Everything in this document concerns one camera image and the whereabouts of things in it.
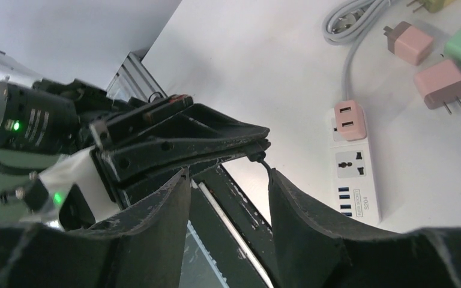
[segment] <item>black cylindrical motor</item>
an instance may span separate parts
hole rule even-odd
[[[78,130],[71,100],[0,82],[0,149],[69,154]]]

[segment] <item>power outlet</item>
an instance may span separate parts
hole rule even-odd
[[[339,178],[354,178],[367,176],[364,152],[349,151],[340,152],[336,156],[337,175]]]
[[[334,209],[354,220],[375,226],[381,222],[368,137],[348,142],[336,131],[335,111],[327,118],[333,172]]]

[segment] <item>pink charger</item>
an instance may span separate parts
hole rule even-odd
[[[414,83],[429,109],[444,106],[451,114],[448,103],[455,101],[461,108],[461,72],[453,60],[445,60],[419,72]]]
[[[420,65],[433,50],[434,38],[407,22],[384,28],[388,50],[412,65]]]

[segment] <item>gray power cord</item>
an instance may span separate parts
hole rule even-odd
[[[339,46],[352,43],[342,72],[343,100],[352,98],[349,75],[351,64],[360,44],[382,14],[397,0],[349,0],[324,19],[322,34],[326,42]]]

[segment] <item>metal prong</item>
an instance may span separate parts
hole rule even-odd
[[[423,4],[422,6],[419,6],[418,8],[414,9],[412,12],[413,13],[416,13],[418,11],[420,11],[421,9],[425,8],[425,5]]]
[[[448,111],[448,114],[451,115],[452,112],[451,112],[450,108],[448,107],[448,105],[446,105],[446,102],[443,102],[443,104],[444,104],[444,107],[446,108],[446,111]]]
[[[461,100],[457,97],[457,103],[459,104],[460,108],[461,108]]]
[[[407,7],[411,6],[412,4],[418,2],[418,0],[412,0],[412,2],[410,2],[409,4],[407,4]]]

